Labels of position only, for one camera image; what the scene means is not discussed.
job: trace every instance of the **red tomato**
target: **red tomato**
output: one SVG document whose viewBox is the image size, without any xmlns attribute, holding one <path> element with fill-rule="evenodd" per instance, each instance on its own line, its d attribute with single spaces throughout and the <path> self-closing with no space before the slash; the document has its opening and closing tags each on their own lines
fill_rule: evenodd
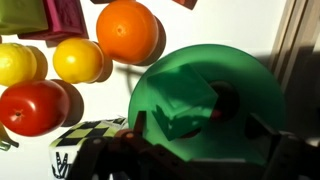
<svg viewBox="0 0 320 180">
<path fill-rule="evenodd" d="M 66 119 L 70 99 L 49 80 L 28 81 L 8 87 L 0 97 L 0 121 L 23 136 L 39 136 L 58 128 Z"/>
</svg>

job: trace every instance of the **green object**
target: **green object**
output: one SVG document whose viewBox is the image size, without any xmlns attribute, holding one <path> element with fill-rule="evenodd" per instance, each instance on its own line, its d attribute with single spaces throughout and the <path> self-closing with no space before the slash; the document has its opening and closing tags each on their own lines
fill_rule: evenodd
<svg viewBox="0 0 320 180">
<path fill-rule="evenodd" d="M 207 123 L 218 98 L 189 64 L 150 75 L 147 83 L 152 93 L 149 104 L 157 102 L 152 106 L 152 113 L 169 141 Z"/>
<path fill-rule="evenodd" d="M 240 98 L 237 114 L 221 123 L 210 121 L 218 96 L 209 84 L 216 81 L 230 83 Z M 253 56 L 228 46 L 200 44 L 170 53 L 142 75 L 130 100 L 129 128 L 139 111 L 147 112 L 143 136 L 184 160 L 237 158 L 264 164 L 244 135 L 246 118 L 255 113 L 283 130 L 285 102 L 276 79 Z M 198 127 L 196 136 L 178 138 Z"/>
<path fill-rule="evenodd" d="M 0 35 L 48 29 L 43 1 L 0 0 Z"/>
<path fill-rule="evenodd" d="M 6 142 L 3 142 L 3 141 L 0 141 L 0 149 L 2 151 L 8 151 L 10 149 L 11 145 L 6 143 Z"/>
</svg>

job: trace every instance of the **white background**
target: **white background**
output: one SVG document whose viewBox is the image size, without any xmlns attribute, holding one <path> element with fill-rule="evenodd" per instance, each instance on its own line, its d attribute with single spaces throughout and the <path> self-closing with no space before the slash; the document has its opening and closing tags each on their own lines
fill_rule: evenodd
<svg viewBox="0 0 320 180">
<path fill-rule="evenodd" d="M 166 55 L 179 48 L 214 43 L 244 50 L 266 63 L 275 40 L 286 0 L 198 0 L 191 11 L 171 0 L 138 0 L 146 5 L 161 21 L 166 31 Z M 81 0 L 89 37 L 96 41 L 95 24 L 106 6 Z M 43 41 L 19 40 L 16 36 L 3 36 L 3 42 L 18 42 L 37 46 L 45 53 L 49 72 L 47 79 L 59 78 L 52 68 L 54 48 Z M 84 100 L 81 121 L 127 116 L 130 88 L 139 76 L 128 77 L 122 69 L 127 65 L 114 63 L 111 77 L 103 83 L 76 84 Z M 129 67 L 144 72 L 147 67 Z M 0 93 L 5 87 L 0 86 Z M 8 152 L 0 152 L 0 179 L 46 180 L 52 179 L 48 145 L 68 128 L 59 128 L 41 137 L 26 138 L 9 132 L 20 143 Z"/>
</svg>

